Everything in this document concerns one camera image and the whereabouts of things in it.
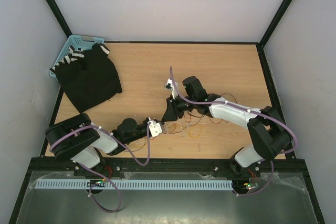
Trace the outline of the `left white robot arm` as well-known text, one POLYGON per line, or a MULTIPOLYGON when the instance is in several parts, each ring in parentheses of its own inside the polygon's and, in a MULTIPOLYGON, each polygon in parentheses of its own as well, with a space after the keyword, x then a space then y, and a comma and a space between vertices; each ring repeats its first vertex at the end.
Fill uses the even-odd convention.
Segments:
POLYGON ((49 151, 58 161, 72 160, 86 166, 92 175, 103 173, 105 163, 99 151, 113 156, 126 146, 144 137, 156 137, 163 132, 163 123, 147 118, 141 124, 127 118, 112 132, 92 123, 88 114, 82 113, 50 126, 45 131, 49 151))

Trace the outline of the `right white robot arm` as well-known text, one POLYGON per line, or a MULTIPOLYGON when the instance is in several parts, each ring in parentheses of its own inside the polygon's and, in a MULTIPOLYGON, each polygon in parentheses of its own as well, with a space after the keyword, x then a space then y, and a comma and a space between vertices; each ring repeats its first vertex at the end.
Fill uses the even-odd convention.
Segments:
POLYGON ((270 106, 251 108, 230 102, 218 94, 208 94, 195 76, 183 81, 185 97, 172 79, 168 79, 164 87, 171 91, 171 96, 166 100, 163 122, 177 121, 186 111, 197 110, 201 115, 234 123, 249 132, 251 144, 238 150, 229 164, 230 172, 235 176, 243 175, 253 163, 273 161, 277 155, 285 153, 292 140, 296 140, 293 131, 270 106))

